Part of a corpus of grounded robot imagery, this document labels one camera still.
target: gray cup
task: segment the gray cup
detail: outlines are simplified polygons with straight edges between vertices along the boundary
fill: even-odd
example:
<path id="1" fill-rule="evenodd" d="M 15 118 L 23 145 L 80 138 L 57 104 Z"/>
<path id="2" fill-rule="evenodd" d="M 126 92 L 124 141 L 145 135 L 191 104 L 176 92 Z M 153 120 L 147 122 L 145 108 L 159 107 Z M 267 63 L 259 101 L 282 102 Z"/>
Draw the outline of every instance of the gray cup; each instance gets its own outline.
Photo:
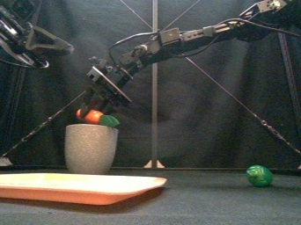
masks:
<path id="1" fill-rule="evenodd" d="M 117 129 L 92 124 L 65 127 L 64 159 L 76 174 L 105 174 L 110 168 L 117 142 Z"/>

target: green toy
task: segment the green toy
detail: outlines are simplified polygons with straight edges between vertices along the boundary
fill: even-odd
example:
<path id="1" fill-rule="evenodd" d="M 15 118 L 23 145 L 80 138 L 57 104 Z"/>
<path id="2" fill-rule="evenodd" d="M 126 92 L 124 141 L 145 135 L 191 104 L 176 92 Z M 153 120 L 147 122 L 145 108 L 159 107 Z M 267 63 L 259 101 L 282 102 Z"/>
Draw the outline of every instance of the green toy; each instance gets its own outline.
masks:
<path id="1" fill-rule="evenodd" d="M 270 186 L 272 182 L 272 173 L 260 165 L 252 165 L 247 168 L 247 181 L 252 186 Z"/>

